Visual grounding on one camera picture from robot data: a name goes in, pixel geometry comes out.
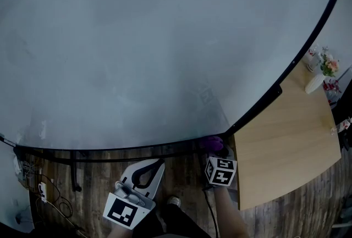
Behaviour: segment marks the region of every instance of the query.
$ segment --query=black and white marker cube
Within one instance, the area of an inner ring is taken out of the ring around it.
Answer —
[[[127,199],[109,193],[103,217],[123,227],[133,229],[149,213],[150,209],[143,208],[129,202]]]
[[[205,174],[210,184],[230,186],[235,176],[237,162],[234,160],[209,157]]]

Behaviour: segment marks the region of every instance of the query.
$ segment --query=shoe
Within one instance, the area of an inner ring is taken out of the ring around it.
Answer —
[[[176,196],[171,196],[168,200],[166,204],[174,204],[177,207],[181,207],[181,199],[179,197]]]

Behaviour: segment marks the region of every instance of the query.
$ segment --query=pink flower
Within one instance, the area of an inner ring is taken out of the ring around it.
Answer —
[[[327,64],[325,65],[330,68],[332,72],[336,72],[339,69],[339,65],[336,60],[327,61]]]

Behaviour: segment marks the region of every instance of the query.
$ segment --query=wooden floor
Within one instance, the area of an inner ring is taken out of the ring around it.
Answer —
[[[130,158],[167,154],[182,151],[189,145],[143,148],[128,152],[90,152],[87,158]],[[65,153],[56,152],[56,155],[62,156]],[[343,150],[341,160],[313,181],[274,201],[242,211],[241,215],[248,225],[250,237],[329,237],[331,226],[340,213],[345,197],[352,192],[351,163],[352,151]],[[61,195],[71,202],[73,216],[70,220],[83,228],[87,237],[106,237],[111,229],[110,222],[102,217],[106,198],[113,190],[115,181],[129,164],[79,163],[78,183],[82,187],[81,192],[72,192],[68,166],[46,161],[43,173],[54,179]],[[156,196],[157,205],[172,194],[181,198],[182,210],[215,237],[213,221],[201,191],[200,167],[196,154],[166,159],[165,174]],[[209,196],[214,207],[211,192]],[[58,224],[70,228],[69,223],[50,205],[44,206],[39,202],[38,209],[47,225]]]

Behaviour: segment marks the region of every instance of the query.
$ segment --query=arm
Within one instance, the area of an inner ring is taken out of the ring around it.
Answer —
[[[131,238],[133,230],[127,229],[121,225],[115,224],[108,238]]]
[[[214,189],[217,221],[221,238],[249,238],[247,226],[233,206],[226,187]]]

